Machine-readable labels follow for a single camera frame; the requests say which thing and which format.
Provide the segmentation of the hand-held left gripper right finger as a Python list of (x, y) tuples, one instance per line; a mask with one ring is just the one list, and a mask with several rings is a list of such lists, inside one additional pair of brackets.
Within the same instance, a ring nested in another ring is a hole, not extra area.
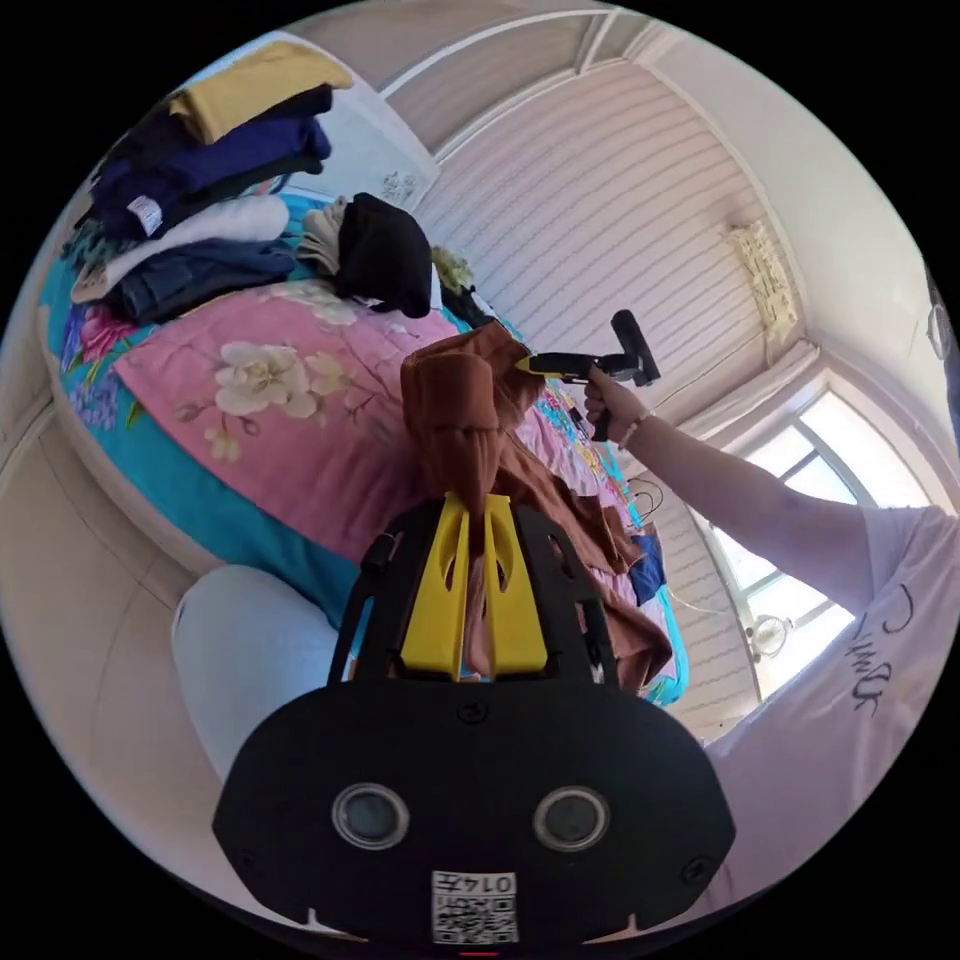
[(493, 676), (533, 675), (547, 665), (532, 581), (511, 502), (486, 498), (483, 577)]

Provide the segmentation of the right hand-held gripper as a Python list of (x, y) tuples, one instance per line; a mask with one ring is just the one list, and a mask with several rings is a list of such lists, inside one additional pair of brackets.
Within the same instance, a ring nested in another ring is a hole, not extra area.
[(581, 387), (584, 393), (583, 420), (589, 425), (585, 406), (585, 387), (593, 366), (599, 367), (629, 389), (639, 384), (639, 356), (631, 353), (593, 356), (573, 352), (539, 352), (528, 355), (516, 363), (516, 369), (526, 374), (556, 379)]

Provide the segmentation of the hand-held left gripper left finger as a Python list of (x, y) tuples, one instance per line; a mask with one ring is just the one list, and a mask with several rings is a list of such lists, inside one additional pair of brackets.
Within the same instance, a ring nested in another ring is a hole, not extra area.
[(430, 538), (400, 650), (408, 674), (460, 679), (470, 565), (470, 518), (456, 495), (448, 493)]

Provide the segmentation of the person's right hand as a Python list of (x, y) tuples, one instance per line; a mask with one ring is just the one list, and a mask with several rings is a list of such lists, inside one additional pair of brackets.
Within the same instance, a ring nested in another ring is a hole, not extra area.
[(588, 376), (585, 406), (592, 440), (613, 443), (620, 450), (627, 450), (653, 417), (635, 393), (597, 366)]

